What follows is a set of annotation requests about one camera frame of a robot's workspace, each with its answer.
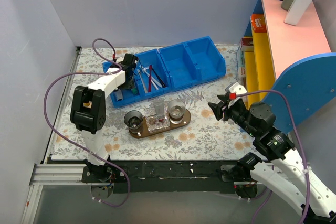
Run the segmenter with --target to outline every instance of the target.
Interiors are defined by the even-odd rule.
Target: blue plastic bin
[[[123,100],[117,101],[116,96],[112,93],[111,99],[116,108],[216,80],[224,76],[226,72],[225,60],[210,37],[164,47],[159,51],[153,49],[136,54],[136,56],[140,63],[147,68],[148,73],[149,65],[153,66],[166,87],[159,87],[156,90],[152,85],[152,91],[145,93],[140,77],[134,76],[138,94],[133,94],[131,90],[122,90]],[[103,63],[104,72],[107,72],[110,66],[109,62]],[[139,67],[138,64],[135,74],[137,74]],[[142,71],[140,74],[148,90],[149,78]],[[158,80],[154,72],[152,72],[152,76]]]

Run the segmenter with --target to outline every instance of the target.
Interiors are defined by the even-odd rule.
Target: cable connector
[[[229,94],[229,99],[230,100],[235,100],[237,98],[237,93],[230,93]]]

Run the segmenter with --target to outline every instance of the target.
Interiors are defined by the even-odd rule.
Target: orange box
[[[266,23],[263,14],[252,14],[251,27],[255,33],[266,33]]]

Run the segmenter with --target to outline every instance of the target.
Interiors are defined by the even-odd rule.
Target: glass cup
[[[183,120],[185,104],[181,100],[172,100],[168,103],[169,120],[172,124],[179,124]]]
[[[124,117],[124,123],[130,130],[130,132],[135,134],[141,134],[143,131],[143,116],[137,110],[132,110],[126,113]]]

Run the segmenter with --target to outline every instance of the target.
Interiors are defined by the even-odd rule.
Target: floral pattern
[[[168,93],[160,97],[141,101],[123,108],[114,108],[111,99],[106,100],[107,119],[102,137],[111,159],[118,160],[221,160],[239,159],[248,152],[260,155],[251,145],[253,139],[232,121],[223,122],[215,119],[208,107],[208,102],[218,102],[217,95],[237,81],[236,45],[217,45],[226,62],[226,75],[216,81],[198,85],[179,92]],[[117,57],[126,52],[137,54],[153,48],[118,48]],[[98,49],[105,57],[111,58],[111,48]],[[91,48],[82,49],[77,72],[102,72],[103,60],[96,56]],[[77,75],[71,84],[70,95],[58,130],[70,139],[84,145],[81,134],[70,122],[72,95],[78,85],[86,86],[95,81],[97,76]],[[160,133],[151,137],[135,139],[129,134],[124,122],[124,115],[130,110],[138,110],[143,115],[154,114],[153,102],[173,99],[185,102],[192,115],[190,124],[180,129]],[[60,137],[53,139],[51,159],[53,161],[77,161],[87,157],[87,153]]]

